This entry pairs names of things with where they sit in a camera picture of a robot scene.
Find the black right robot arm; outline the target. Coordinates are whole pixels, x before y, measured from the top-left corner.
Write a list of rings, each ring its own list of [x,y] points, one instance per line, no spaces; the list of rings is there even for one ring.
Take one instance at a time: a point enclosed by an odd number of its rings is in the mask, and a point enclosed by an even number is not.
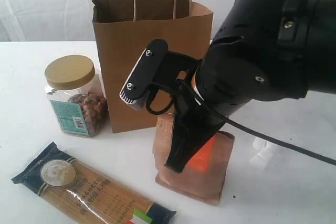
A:
[[[152,84],[175,108],[165,166],[180,173],[248,102],[335,94],[335,0],[235,0],[202,60],[161,39],[148,49],[163,57]]]

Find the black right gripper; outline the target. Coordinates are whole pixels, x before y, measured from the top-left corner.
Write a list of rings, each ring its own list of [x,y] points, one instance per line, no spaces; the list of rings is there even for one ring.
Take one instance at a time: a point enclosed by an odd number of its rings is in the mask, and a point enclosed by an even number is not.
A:
[[[208,108],[229,117],[250,99],[238,88],[243,72],[250,69],[251,55],[243,50],[210,50],[202,60],[164,51],[150,65],[154,70],[148,103],[158,90],[168,92],[169,104],[154,115],[175,108],[172,143],[165,166],[181,173],[188,161],[225,124]]]

